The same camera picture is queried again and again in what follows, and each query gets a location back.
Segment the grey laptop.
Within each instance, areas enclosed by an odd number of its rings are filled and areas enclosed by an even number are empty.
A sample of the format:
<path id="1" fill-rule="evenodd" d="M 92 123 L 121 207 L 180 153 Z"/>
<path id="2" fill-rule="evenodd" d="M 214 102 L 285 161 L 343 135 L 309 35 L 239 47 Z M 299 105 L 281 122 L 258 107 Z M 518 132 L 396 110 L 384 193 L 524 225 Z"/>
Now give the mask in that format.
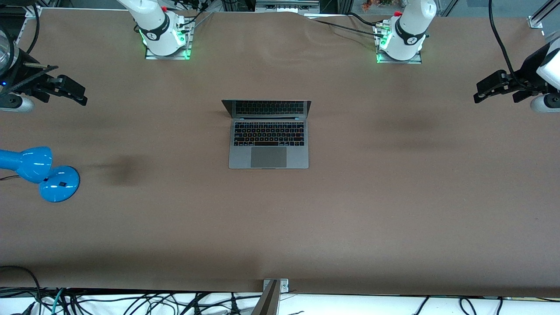
<path id="1" fill-rule="evenodd" d="M 224 99 L 230 169 L 308 169 L 310 100 Z"/>

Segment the blue desk lamp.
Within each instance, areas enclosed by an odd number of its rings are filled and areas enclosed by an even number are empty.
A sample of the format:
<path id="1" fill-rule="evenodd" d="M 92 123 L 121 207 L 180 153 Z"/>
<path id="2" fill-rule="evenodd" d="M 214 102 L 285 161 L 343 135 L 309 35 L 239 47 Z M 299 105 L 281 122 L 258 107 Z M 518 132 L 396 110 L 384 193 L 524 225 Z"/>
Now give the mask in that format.
<path id="1" fill-rule="evenodd" d="M 37 184 L 38 192 L 47 202 L 70 199 L 80 185 L 80 174 L 68 165 L 52 167 L 53 154 L 48 146 L 21 152 L 0 150 L 0 169 L 12 170 L 24 180 Z"/>

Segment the orange background item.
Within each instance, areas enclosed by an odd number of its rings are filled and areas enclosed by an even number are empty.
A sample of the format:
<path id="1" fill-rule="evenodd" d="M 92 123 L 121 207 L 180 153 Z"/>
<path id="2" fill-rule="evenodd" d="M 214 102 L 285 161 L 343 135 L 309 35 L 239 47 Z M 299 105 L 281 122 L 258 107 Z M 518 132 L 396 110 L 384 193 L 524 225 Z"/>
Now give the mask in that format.
<path id="1" fill-rule="evenodd" d="M 360 5 L 363 12 L 368 12 L 372 8 L 384 8 L 386 6 L 392 6 L 395 0 L 364 0 Z"/>

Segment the grey equipment box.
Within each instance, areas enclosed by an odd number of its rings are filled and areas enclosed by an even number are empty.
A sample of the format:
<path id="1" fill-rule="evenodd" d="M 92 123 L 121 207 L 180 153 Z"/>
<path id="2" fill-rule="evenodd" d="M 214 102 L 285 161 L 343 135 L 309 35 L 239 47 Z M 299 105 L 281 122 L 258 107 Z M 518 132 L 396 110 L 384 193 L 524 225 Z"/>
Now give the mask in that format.
<path id="1" fill-rule="evenodd" d="M 294 12 L 319 14 L 319 0 L 255 0 L 255 12 Z"/>

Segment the aluminium frame corner post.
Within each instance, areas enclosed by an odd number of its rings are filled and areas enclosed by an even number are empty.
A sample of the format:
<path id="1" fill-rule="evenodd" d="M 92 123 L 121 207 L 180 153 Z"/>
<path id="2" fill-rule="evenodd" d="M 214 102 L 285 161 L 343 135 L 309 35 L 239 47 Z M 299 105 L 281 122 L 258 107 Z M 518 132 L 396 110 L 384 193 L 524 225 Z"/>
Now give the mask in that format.
<path id="1" fill-rule="evenodd" d="M 22 8 L 25 10 L 25 17 L 35 19 L 37 18 L 42 6 L 42 0 L 24 0 Z"/>
<path id="2" fill-rule="evenodd" d="M 560 0 L 546 0 L 546 2 L 538 8 L 534 14 L 528 16 L 528 26 L 532 29 L 543 28 L 542 22 L 546 17 L 554 12 L 556 8 L 560 8 Z"/>

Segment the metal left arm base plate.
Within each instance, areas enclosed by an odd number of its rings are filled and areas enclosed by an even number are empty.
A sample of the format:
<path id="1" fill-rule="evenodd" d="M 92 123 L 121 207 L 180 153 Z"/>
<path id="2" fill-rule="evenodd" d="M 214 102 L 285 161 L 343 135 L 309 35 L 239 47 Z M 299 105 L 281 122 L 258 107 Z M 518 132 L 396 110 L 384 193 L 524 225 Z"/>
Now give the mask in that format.
<path id="1" fill-rule="evenodd" d="M 386 51 L 382 49 L 382 46 L 385 46 L 388 40 L 391 38 L 391 31 L 390 25 L 385 23 L 388 20 L 383 20 L 382 22 L 376 22 L 375 26 L 372 26 L 372 30 L 374 34 L 381 35 L 377 37 L 375 40 L 376 45 L 376 60 L 378 63 L 392 63 L 392 64 L 421 64 L 421 48 L 422 45 L 419 46 L 419 49 L 416 51 L 416 54 L 408 60 L 398 60 L 392 58 L 392 56 L 388 55 Z"/>

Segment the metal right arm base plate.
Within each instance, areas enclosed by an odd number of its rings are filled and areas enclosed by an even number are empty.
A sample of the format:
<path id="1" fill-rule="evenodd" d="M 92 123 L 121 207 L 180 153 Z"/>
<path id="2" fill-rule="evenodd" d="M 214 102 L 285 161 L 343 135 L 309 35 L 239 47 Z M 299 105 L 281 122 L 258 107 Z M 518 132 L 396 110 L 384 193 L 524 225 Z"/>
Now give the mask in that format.
<path id="1" fill-rule="evenodd" d="M 177 50 L 172 54 L 162 56 L 157 55 L 146 45 L 146 40 L 143 39 L 145 46 L 145 58 L 147 60 L 190 60 L 192 54 L 192 46 L 194 40 L 194 26 L 182 26 L 173 31 L 171 44 L 177 46 Z"/>

